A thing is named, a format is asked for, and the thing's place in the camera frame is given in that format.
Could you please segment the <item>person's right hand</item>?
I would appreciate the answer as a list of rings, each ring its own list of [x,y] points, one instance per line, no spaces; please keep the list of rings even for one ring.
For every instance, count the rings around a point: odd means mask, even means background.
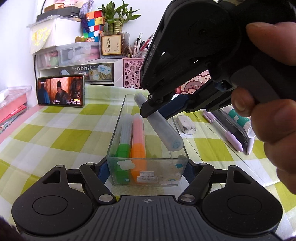
[[[280,63],[295,66],[295,23],[250,23],[246,32],[259,50]],[[289,95],[276,96],[269,89],[255,93],[240,86],[232,92],[231,102],[239,115],[251,118],[278,178],[295,193],[295,100]]]

